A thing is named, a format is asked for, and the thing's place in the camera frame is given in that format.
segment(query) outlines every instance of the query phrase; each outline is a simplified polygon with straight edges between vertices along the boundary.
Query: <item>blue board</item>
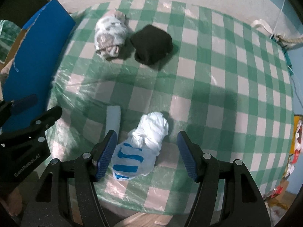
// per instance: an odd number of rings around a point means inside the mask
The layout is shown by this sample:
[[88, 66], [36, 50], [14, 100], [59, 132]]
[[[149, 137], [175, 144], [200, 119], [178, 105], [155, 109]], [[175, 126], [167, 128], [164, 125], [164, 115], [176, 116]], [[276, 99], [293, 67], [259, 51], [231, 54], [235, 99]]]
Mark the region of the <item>blue board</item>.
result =
[[28, 30], [15, 56], [3, 86], [4, 100], [18, 100], [36, 94], [38, 103], [19, 115], [11, 116], [2, 127], [11, 132], [27, 127], [45, 111], [55, 65], [74, 20], [57, 0], [50, 1], [29, 20]]

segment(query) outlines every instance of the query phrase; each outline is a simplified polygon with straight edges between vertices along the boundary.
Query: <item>light blue wall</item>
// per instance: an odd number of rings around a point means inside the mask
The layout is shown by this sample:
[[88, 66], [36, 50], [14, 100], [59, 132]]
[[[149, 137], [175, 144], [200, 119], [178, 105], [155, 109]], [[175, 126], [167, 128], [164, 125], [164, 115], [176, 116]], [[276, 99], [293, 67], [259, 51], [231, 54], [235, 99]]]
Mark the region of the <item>light blue wall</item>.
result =
[[[299, 32], [303, 33], [303, 25], [300, 26]], [[293, 71], [296, 74], [297, 78], [292, 77], [294, 79], [295, 91], [303, 101], [303, 94], [301, 93], [299, 83], [301, 88], [303, 88], [303, 47], [288, 51], [288, 55], [293, 67]], [[294, 91], [293, 98], [293, 109], [295, 114], [303, 114], [303, 108], [299, 102], [299, 99]], [[297, 194], [303, 184], [303, 155], [299, 156], [298, 162], [295, 164], [294, 172], [288, 178], [289, 185], [287, 187], [287, 191]]]

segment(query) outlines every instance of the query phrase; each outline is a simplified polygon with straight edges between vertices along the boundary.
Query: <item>wooden floor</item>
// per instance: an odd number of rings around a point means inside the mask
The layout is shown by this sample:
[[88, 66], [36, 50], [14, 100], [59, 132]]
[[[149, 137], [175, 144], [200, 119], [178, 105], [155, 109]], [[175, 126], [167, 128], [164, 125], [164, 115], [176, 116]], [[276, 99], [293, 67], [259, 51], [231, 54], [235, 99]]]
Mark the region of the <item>wooden floor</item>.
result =
[[285, 194], [283, 195], [283, 198], [281, 200], [281, 203], [284, 203], [287, 205], [288, 208], [290, 208], [291, 204], [294, 202], [297, 195], [289, 193], [285, 191]]

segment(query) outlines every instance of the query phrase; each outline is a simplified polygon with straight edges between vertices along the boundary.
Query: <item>black clamp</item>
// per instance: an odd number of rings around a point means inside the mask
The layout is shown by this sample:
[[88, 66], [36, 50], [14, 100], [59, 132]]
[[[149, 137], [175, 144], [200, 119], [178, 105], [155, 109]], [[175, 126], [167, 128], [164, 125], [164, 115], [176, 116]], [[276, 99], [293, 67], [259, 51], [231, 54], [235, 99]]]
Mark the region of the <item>black clamp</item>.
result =
[[37, 117], [29, 127], [0, 135], [0, 197], [10, 194], [50, 156], [45, 131], [62, 115], [56, 106]]
[[0, 127], [10, 118], [11, 115], [18, 115], [38, 102], [36, 94], [29, 95], [20, 100], [0, 101]]
[[270, 227], [270, 218], [259, 189], [245, 164], [218, 161], [203, 153], [199, 145], [190, 141], [185, 131], [177, 137], [187, 173], [200, 183], [195, 202], [185, 227], [208, 227], [212, 219], [219, 179], [225, 179], [220, 221], [211, 226]]
[[85, 227], [109, 227], [98, 202], [93, 182], [105, 176], [117, 145], [117, 134], [110, 130], [103, 142], [76, 160], [61, 162], [52, 159], [43, 172], [31, 201], [25, 209], [21, 227], [72, 227], [69, 199], [69, 178], [75, 179], [75, 189], [81, 219]]

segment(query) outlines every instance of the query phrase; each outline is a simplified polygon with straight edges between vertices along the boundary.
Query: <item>blue gripper pad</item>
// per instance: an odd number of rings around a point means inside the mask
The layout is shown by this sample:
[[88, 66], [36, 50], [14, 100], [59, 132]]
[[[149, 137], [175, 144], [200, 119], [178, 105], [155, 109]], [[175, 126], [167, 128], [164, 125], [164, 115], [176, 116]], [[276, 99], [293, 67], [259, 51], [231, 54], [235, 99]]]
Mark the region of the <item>blue gripper pad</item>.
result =
[[112, 155], [117, 146], [117, 141], [117, 133], [113, 130], [110, 130], [102, 142], [104, 143], [104, 149], [101, 155], [99, 156], [99, 159], [97, 160], [97, 172], [95, 174], [96, 182], [98, 182], [100, 178], [105, 176], [106, 170], [109, 166], [109, 162], [111, 161]]
[[192, 178], [194, 181], [198, 179], [198, 174], [197, 174], [197, 164], [196, 161], [190, 152], [188, 148], [188, 141], [191, 143], [189, 140], [187, 134], [185, 131], [180, 131], [177, 136], [177, 145], [182, 157], [182, 160], [184, 162], [185, 168], [187, 170], [187, 174], [190, 178]]

